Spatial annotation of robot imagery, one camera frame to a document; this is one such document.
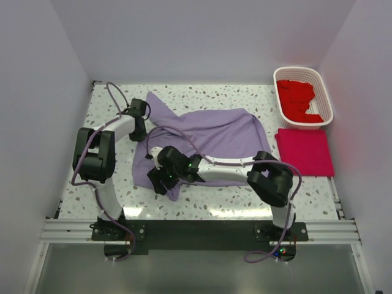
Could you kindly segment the purple t shirt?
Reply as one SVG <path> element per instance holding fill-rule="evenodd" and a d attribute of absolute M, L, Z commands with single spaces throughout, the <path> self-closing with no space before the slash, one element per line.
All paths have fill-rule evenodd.
<path fill-rule="evenodd" d="M 146 101 L 152 109 L 150 121 L 158 128 L 137 144 L 132 163 L 136 186 L 152 189 L 147 173 L 154 167 L 146 153 L 153 147 L 173 146 L 186 156 L 196 150 L 204 155 L 236 159 L 254 157 L 271 148 L 261 122 L 243 108 L 232 110 L 198 110 L 176 115 L 155 94 Z"/>

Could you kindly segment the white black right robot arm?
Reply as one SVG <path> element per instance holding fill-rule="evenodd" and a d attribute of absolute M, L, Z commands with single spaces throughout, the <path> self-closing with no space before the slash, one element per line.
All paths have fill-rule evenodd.
<path fill-rule="evenodd" d="M 247 184 L 270 205 L 274 226 L 288 230 L 295 221 L 290 204 L 293 172 L 266 151 L 259 151 L 255 157 L 220 159 L 199 154 L 187 157 L 175 147 L 166 146 L 152 148 L 146 158 L 154 161 L 147 176 L 157 194 L 165 195 L 180 182 Z"/>

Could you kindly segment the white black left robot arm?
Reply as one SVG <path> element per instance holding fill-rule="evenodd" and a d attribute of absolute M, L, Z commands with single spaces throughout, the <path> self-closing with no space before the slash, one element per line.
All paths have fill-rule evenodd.
<path fill-rule="evenodd" d="M 124 215 L 112 179 L 116 167 L 116 143 L 123 137 L 143 141 L 147 135 L 145 121 L 150 112 L 151 107 L 146 101 L 132 99 L 117 117 L 101 126 L 78 130 L 71 185 L 91 188 L 100 220 L 119 222 Z"/>

